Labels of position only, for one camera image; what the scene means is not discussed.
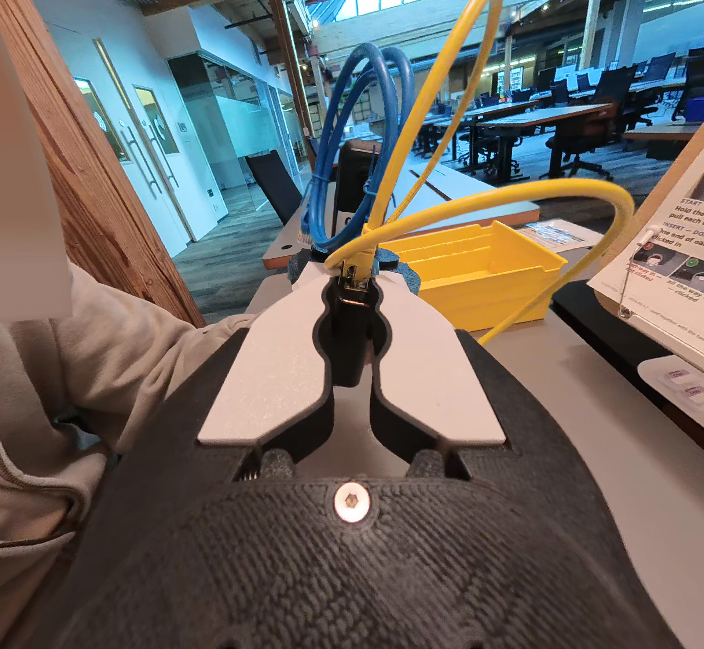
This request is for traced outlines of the white table with wood edge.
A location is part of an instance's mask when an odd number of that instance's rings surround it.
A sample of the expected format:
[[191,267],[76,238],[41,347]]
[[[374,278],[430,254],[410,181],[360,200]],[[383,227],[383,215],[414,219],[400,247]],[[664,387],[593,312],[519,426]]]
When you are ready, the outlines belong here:
[[[385,219],[388,219],[397,205],[408,194],[410,188],[416,182],[419,175],[425,169],[426,162],[407,161],[397,180],[394,188],[394,200],[389,204]],[[479,179],[463,174],[445,165],[438,165],[429,176],[429,184],[420,188],[418,194],[414,196],[410,204],[402,213],[405,218],[411,214],[423,211],[424,209],[444,204],[449,200],[474,196],[483,192],[488,192],[494,188]],[[263,255],[263,265],[266,269],[276,269],[286,267],[290,258],[301,249],[307,248],[307,244],[301,243],[298,239],[303,236],[301,232],[301,217],[305,212],[307,200],[304,199],[301,206],[295,211],[291,219],[279,232],[277,238]],[[540,208],[536,203],[527,201],[514,202],[499,207],[485,209],[456,216],[452,219],[429,224],[424,229],[418,229],[418,234],[444,231],[457,226],[478,224],[488,226],[498,221],[506,226],[521,226],[526,223],[536,222],[540,217]]]

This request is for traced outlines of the dark room divider panel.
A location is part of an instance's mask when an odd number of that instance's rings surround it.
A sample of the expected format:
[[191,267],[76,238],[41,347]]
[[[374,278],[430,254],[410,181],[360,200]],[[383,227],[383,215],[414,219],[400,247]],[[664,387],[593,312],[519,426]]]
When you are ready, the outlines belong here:
[[301,206],[303,195],[278,152],[271,150],[266,154],[248,155],[245,161],[253,178],[285,226]]

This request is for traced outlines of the white paper label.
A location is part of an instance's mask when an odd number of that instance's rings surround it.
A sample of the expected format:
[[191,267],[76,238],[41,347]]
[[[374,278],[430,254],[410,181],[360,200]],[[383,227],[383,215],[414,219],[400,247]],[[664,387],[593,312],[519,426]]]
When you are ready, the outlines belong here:
[[603,238],[600,233],[562,219],[532,222],[515,230],[555,254],[580,248],[591,249]]

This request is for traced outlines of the yellow plastic bin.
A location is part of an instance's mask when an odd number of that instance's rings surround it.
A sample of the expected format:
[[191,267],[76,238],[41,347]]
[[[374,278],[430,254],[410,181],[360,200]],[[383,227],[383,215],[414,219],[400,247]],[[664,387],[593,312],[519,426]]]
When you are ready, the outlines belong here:
[[455,328],[495,327],[562,274],[568,260],[500,222],[380,244],[420,279],[418,296]]

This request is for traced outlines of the white stand base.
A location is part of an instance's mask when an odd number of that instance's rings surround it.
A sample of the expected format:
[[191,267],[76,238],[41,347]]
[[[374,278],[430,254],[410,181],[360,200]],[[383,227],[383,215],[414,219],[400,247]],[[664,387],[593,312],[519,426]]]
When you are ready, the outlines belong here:
[[703,426],[703,372],[670,354],[641,362],[640,378],[674,407]]

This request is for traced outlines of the group of black office chairs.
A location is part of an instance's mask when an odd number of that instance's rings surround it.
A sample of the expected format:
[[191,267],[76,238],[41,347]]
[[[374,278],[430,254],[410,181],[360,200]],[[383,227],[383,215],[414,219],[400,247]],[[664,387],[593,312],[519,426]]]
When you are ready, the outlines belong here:
[[[659,56],[652,59],[648,72],[643,81],[635,81],[637,66],[622,67],[616,70],[607,70],[601,74],[600,80],[590,93],[596,94],[595,99],[601,101],[603,96],[623,99],[626,91],[634,82],[648,82],[665,80],[674,60],[674,54]],[[703,49],[691,50],[686,57],[685,73],[686,86],[682,90],[687,93],[693,86],[703,85]],[[527,127],[519,125],[519,121],[538,120],[537,114],[529,116],[522,114],[509,118],[508,125],[498,125],[496,122],[480,124],[478,126],[461,125],[466,130],[462,136],[468,141],[469,151],[465,155],[457,155],[457,141],[453,138],[453,160],[462,161],[463,171],[475,174],[482,169],[486,174],[495,174],[499,183],[510,183],[517,179],[525,179],[520,175],[520,168],[513,160],[513,148],[522,142],[523,138],[532,135],[537,127],[555,127],[555,133],[548,138],[547,145],[550,149],[549,171],[540,178],[559,178],[564,175],[564,170],[570,170],[574,176],[578,169],[587,169],[596,172],[599,176],[610,179],[611,175],[604,171],[601,165],[583,161],[581,156],[586,152],[609,145],[612,141],[621,139],[626,130],[634,130],[641,121],[644,112],[652,112],[651,102],[660,101],[664,92],[646,92],[637,94],[634,100],[614,105],[583,105],[578,101],[578,106],[565,109],[565,116],[552,117],[554,124],[532,125]],[[545,106],[553,103],[562,105],[570,97],[567,82],[559,81],[550,91],[551,99],[543,102]]]

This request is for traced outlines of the printed instruction sheet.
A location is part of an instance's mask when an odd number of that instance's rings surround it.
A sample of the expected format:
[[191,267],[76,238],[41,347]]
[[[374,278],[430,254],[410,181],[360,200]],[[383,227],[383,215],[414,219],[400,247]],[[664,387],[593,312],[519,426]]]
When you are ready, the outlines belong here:
[[703,370],[703,153],[588,283],[627,325]]

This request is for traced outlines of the person's grey zip hoodie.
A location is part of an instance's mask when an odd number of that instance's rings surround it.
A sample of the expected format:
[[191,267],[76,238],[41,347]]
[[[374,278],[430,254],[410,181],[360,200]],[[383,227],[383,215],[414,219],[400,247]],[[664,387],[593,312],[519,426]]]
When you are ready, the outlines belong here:
[[29,603],[75,537],[104,470],[71,426],[92,372],[47,323],[1,325],[1,618]]

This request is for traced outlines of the person's left forearm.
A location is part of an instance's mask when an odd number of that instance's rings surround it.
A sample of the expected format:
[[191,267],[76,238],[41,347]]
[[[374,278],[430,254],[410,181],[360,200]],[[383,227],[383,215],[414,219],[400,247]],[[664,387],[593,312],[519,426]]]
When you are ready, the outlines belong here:
[[112,451],[126,453],[162,402],[257,316],[204,328],[148,301],[100,284],[68,265],[73,312],[50,320],[54,388],[89,416]]

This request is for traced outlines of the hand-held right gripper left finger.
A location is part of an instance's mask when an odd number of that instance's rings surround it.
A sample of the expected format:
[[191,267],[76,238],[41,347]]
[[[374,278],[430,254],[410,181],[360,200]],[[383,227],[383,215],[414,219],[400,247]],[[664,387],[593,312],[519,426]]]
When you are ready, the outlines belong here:
[[334,401],[319,335],[330,312],[329,287],[321,294],[290,292],[259,313],[198,432],[199,444],[281,449],[299,462],[326,442]]

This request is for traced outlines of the black ethernet splitter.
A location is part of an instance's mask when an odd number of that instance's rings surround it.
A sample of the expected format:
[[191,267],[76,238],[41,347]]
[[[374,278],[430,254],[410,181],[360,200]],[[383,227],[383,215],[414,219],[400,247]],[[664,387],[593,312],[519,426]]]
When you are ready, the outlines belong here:
[[326,353],[334,386],[356,387],[373,341],[379,291],[373,283],[355,284],[349,276],[334,278],[327,293],[330,306]]

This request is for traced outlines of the group of wooden office desks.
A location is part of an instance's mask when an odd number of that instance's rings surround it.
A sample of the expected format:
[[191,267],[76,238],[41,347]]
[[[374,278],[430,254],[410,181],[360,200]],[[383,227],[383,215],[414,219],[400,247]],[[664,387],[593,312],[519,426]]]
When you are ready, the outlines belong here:
[[669,92],[669,91],[680,91],[684,90],[686,86],[686,77],[682,76],[676,79],[665,79],[659,81],[648,81],[648,82],[634,82],[630,85],[629,90],[625,92],[623,99],[616,99],[612,97],[603,96],[601,101],[595,99],[596,94],[590,93],[589,90],[583,92],[576,92],[574,95],[568,98],[568,101],[562,105],[555,105],[550,103],[545,106],[543,102],[547,102],[551,99],[550,92],[537,94],[535,98],[525,100],[523,102],[515,103],[503,103],[497,104],[491,107],[472,109],[466,111],[459,118],[459,125],[471,125],[478,126],[480,124],[488,124],[489,122],[496,122],[498,125],[508,125],[510,122],[509,118],[514,116],[521,116],[522,114],[528,114],[529,116],[534,116],[537,114],[538,120],[526,120],[519,121],[519,125],[525,125],[530,127],[532,125],[550,125],[554,124],[550,119],[557,116],[565,116],[565,109],[568,107],[578,106],[578,101],[583,101],[583,105],[614,105],[622,103],[623,101],[629,102],[634,100],[636,95],[644,94],[646,92]]

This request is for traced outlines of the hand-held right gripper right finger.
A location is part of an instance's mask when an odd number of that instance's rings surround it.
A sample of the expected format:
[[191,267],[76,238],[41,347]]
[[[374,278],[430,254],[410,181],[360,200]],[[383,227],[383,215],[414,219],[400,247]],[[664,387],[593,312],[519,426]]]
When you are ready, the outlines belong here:
[[375,438],[406,462],[424,449],[447,458],[465,448],[503,446],[505,431],[451,322],[378,277],[370,396]]

